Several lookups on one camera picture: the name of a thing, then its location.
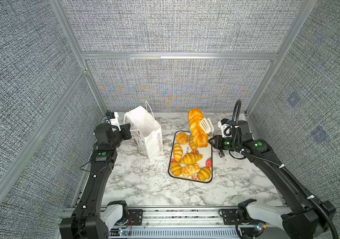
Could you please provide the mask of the long braided fake bread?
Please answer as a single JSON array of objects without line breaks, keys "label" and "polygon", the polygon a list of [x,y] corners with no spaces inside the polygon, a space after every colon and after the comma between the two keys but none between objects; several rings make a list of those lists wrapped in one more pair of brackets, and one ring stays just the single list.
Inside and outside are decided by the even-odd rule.
[{"label": "long braided fake bread", "polygon": [[208,134],[206,134],[199,125],[203,118],[204,116],[199,109],[192,109],[188,112],[191,135],[194,138],[194,143],[199,148],[204,148],[208,146]]}]

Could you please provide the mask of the striped fake croissant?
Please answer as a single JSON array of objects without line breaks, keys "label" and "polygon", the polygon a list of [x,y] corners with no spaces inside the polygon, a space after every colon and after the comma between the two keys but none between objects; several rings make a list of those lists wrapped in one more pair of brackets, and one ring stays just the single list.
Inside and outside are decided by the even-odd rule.
[{"label": "striped fake croissant", "polygon": [[194,141],[194,137],[193,137],[192,134],[189,136],[189,146],[190,146],[192,152],[197,152],[198,144]]},{"label": "striped fake croissant", "polygon": [[174,160],[177,161],[177,162],[179,162],[182,159],[182,156],[183,156],[183,149],[182,149],[181,145],[177,142],[174,144],[173,156],[174,156]]}]

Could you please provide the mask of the white printed paper bag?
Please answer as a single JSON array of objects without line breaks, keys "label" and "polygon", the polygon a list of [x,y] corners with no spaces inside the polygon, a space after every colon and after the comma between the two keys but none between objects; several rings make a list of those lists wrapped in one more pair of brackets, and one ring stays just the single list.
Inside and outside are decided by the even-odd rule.
[{"label": "white printed paper bag", "polygon": [[156,120],[148,102],[124,114],[124,123],[131,125],[133,142],[148,159],[164,153],[162,127]]}]

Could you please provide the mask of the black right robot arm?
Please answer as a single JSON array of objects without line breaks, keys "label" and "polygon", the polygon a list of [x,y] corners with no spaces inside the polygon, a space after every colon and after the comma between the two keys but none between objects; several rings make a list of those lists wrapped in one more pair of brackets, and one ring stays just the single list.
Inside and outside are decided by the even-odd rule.
[{"label": "black right robot arm", "polygon": [[236,231],[242,223],[265,223],[284,230],[292,239],[313,239],[331,231],[337,239],[338,232],[332,222],[336,208],[330,201],[322,201],[309,191],[282,163],[274,150],[263,139],[254,139],[244,120],[222,119],[218,122],[222,134],[209,139],[213,148],[223,157],[224,151],[241,154],[257,166],[281,193],[284,207],[267,206],[255,199],[238,205],[234,224]]}]

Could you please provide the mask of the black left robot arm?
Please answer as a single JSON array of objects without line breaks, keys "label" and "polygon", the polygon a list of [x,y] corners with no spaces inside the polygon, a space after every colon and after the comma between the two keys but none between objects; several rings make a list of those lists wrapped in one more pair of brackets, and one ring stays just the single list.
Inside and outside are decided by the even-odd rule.
[{"label": "black left robot arm", "polygon": [[106,223],[101,219],[101,203],[115,165],[117,148],[124,140],[132,138],[130,128],[130,123],[115,126],[107,122],[95,128],[96,142],[89,160],[89,176],[70,218],[61,221],[59,231],[63,239],[107,239],[113,226],[127,215],[125,202],[113,203],[108,209],[111,222]]}]

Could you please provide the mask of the fake croissant centre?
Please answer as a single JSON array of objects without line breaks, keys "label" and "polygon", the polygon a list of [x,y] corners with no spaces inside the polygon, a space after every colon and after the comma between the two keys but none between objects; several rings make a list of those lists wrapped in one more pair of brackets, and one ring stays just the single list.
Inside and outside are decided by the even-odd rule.
[{"label": "fake croissant centre", "polygon": [[190,165],[197,163],[203,158],[203,155],[196,153],[187,153],[180,161],[180,164]]}]

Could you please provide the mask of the sugared fake pastry bottom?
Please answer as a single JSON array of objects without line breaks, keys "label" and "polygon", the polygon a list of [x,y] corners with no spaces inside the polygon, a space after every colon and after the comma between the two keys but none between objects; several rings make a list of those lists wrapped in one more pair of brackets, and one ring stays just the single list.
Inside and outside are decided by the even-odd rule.
[{"label": "sugared fake pastry bottom", "polygon": [[200,167],[196,163],[187,165],[185,167],[182,167],[182,169],[181,169],[181,173],[182,173],[183,177],[191,177],[193,175],[198,174],[199,171],[200,171]]}]

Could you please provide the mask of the fake croissant lower right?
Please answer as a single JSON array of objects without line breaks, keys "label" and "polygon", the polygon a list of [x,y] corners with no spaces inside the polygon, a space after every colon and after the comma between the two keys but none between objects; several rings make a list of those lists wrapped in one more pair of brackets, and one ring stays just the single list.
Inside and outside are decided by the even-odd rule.
[{"label": "fake croissant lower right", "polygon": [[199,181],[208,181],[211,178],[211,169],[208,167],[201,168],[197,174]]}]

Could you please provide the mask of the fake croissant lower left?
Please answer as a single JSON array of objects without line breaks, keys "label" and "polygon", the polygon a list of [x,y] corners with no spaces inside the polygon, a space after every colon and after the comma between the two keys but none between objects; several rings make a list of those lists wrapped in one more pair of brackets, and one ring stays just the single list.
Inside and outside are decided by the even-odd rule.
[{"label": "fake croissant lower left", "polygon": [[181,165],[177,161],[172,162],[170,166],[170,172],[173,176],[180,176],[182,174]]}]

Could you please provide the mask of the white strawberry tray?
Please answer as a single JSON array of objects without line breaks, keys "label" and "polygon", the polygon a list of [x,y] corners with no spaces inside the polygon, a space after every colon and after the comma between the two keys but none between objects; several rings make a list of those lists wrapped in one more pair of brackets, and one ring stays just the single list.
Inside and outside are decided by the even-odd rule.
[{"label": "white strawberry tray", "polygon": [[213,179],[212,146],[199,148],[190,132],[177,131],[168,165],[168,175],[175,179],[208,184]]}]

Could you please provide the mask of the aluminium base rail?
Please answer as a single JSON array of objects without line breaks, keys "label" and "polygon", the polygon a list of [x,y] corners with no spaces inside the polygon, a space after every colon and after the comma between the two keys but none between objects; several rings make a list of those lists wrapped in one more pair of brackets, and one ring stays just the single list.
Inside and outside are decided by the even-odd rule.
[{"label": "aluminium base rail", "polygon": [[105,239],[240,239],[257,223],[235,226],[236,207],[134,206]]}]

